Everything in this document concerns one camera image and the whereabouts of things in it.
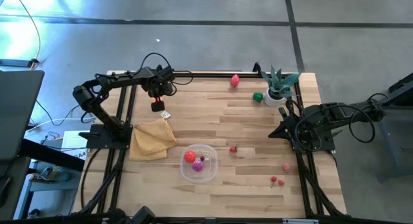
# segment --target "towel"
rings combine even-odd
[[[163,118],[151,123],[135,125],[130,138],[129,160],[165,159],[166,151],[176,143],[168,122]]]

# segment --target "green leaves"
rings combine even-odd
[[[271,66],[271,84],[274,88],[278,88],[281,86],[281,69],[278,70],[276,74],[276,69]]]
[[[261,72],[261,76],[265,79],[265,81],[268,83],[268,86],[271,87],[271,80],[269,78],[269,76],[267,75],[267,73],[260,71]]]
[[[287,76],[283,80],[283,85],[291,87],[292,85],[294,85],[298,81],[298,78],[299,78],[300,75],[301,75],[301,72],[298,73],[298,74],[292,74],[292,75]]]
[[[292,97],[294,96],[293,91],[290,91],[290,87],[297,83],[298,78],[301,73],[292,74],[287,76],[285,79],[281,78],[281,69],[276,72],[276,69],[271,66],[271,78],[267,73],[260,71],[261,76],[268,83],[268,87],[271,92],[279,94],[281,97]]]

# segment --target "transparent container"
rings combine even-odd
[[[201,156],[204,156],[204,168],[201,172],[196,172],[192,169],[192,163],[187,163],[184,159],[184,155],[189,150],[195,152],[196,160],[200,160]],[[218,173],[218,154],[210,146],[205,144],[193,144],[188,146],[182,152],[181,156],[181,174],[182,176],[194,183],[206,183],[213,179]]]

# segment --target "sticker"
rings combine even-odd
[[[161,116],[162,116],[163,118],[168,118],[168,117],[170,117],[170,114],[169,114],[167,111],[163,111],[163,112],[161,113]]]

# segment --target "wooden table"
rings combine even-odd
[[[177,81],[183,83],[188,78]],[[302,74],[299,84],[305,107],[320,103],[314,74]],[[176,95],[164,97],[166,110],[171,114],[168,122],[178,144],[168,150],[166,159],[125,159],[117,207],[129,216],[146,205],[156,216],[305,217],[295,154],[287,140],[267,138],[282,120],[278,109],[252,100],[253,92],[265,92],[266,87],[263,79],[241,79],[235,89],[230,88],[229,79],[218,78],[195,78],[189,85],[178,85]],[[103,103],[110,115],[116,114],[119,94],[120,89],[111,91]],[[150,99],[140,87],[132,117],[132,124],[161,117],[159,112],[151,111]],[[219,171],[208,183],[191,183],[179,171],[183,149],[194,143],[210,145],[218,153]],[[229,148],[236,144],[238,153],[230,154]],[[107,154],[108,150],[101,150],[91,164],[85,182],[85,202],[102,183]],[[325,152],[316,152],[314,159],[321,188],[345,213],[334,160]],[[282,169],[286,162],[291,165],[288,172]],[[271,176],[285,179],[285,185],[270,188]],[[108,191],[105,210],[110,204],[112,187]],[[312,191],[310,199],[316,210]],[[78,210],[80,192],[74,207],[74,211]]]

